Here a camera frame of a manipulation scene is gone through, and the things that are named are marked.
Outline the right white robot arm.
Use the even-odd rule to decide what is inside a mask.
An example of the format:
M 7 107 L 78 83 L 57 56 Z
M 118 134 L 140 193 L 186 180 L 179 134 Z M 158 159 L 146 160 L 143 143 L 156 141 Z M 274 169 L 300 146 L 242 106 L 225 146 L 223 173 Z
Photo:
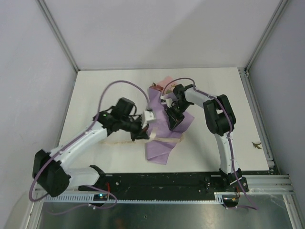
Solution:
M 206 125 L 214 134 L 220 155 L 220 187 L 224 191 L 232 191 L 237 181 L 242 178 L 242 172 L 234 157 L 233 130 L 236 118 L 228 97 L 224 94 L 213 96 L 196 89 L 192 84 L 177 85 L 173 89 L 176 100 L 161 97 L 166 102 L 165 112 L 171 131 L 184 120 L 184 112 L 191 105 L 197 105 L 204 110 Z

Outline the cream ribbon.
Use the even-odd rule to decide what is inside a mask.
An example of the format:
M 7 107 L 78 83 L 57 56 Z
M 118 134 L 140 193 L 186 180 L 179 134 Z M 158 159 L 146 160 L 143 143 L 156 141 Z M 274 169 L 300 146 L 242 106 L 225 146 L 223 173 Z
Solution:
M 152 141 L 163 142 L 163 143 L 179 143 L 183 141 L 184 136 L 182 135 L 180 138 L 161 138 L 157 137 L 157 127 L 154 127 L 150 133 L 149 139 L 141 139 L 141 140 L 124 140 L 124 141 L 117 141 L 117 142 L 106 142 L 106 141 L 99 141 L 98 144 L 100 145 L 125 145 L 125 144 L 146 144 Z

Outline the dark pink rose stem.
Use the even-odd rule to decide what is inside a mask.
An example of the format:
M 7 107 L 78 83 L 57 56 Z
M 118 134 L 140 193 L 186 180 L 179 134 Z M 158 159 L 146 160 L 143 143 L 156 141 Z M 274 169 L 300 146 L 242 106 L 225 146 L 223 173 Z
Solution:
M 156 84 L 156 83 L 152 83 L 152 85 L 150 86 L 150 88 L 154 89 L 154 90 L 157 90 L 157 91 L 163 91 L 163 87 L 159 84 Z

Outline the light pink rose stem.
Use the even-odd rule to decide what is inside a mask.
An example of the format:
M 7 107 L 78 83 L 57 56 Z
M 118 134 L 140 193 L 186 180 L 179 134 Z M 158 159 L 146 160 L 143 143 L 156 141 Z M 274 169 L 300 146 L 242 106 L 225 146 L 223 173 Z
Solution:
M 176 86 L 176 83 L 173 83 L 173 84 L 170 84 L 169 86 L 167 86 L 164 91 L 164 94 L 171 93 L 174 90 L 175 86 Z

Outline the pink wrapping paper sheet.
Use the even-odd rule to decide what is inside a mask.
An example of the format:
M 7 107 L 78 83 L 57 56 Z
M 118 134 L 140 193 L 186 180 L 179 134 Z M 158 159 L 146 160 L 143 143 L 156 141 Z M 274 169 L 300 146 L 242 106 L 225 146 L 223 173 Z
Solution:
M 156 84 L 163 87 L 165 91 L 166 87 L 170 84 L 176 83 L 170 76 L 165 77 L 163 80 Z M 180 138 L 182 134 L 190 127 L 194 121 L 194 117 L 188 112 L 184 112 L 184 120 L 171 131 L 168 127 L 168 118 L 164 110 L 164 106 L 160 103 L 160 96 L 163 91 L 157 91 L 152 88 L 148 89 L 148 97 L 150 100 L 149 107 L 152 108 L 155 113 L 156 120 L 149 124 L 148 133 L 150 134 L 154 127 L 157 127 L 157 137 L 161 138 Z M 176 100 L 173 92 L 164 95 L 166 98 L 172 98 Z M 145 156 L 149 162 L 165 165 L 167 164 L 170 152 L 176 147 L 177 143 L 163 143 L 152 141 L 145 144 Z

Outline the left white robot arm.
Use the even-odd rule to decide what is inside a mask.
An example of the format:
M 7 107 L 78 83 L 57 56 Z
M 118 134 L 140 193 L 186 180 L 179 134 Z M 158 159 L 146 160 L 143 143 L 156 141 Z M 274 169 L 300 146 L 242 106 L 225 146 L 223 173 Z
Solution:
M 105 186 L 103 171 L 95 165 L 71 168 L 71 164 L 90 146 L 106 139 L 119 130 L 129 132 L 131 140 L 148 140 L 149 122 L 155 119 L 153 110 L 147 108 L 142 114 L 131 114 L 135 103 L 120 98 L 115 106 L 100 111 L 92 123 L 73 140 L 49 152 L 40 150 L 35 154 L 32 177 L 51 197 L 56 197 L 71 187 L 89 185 L 99 191 Z

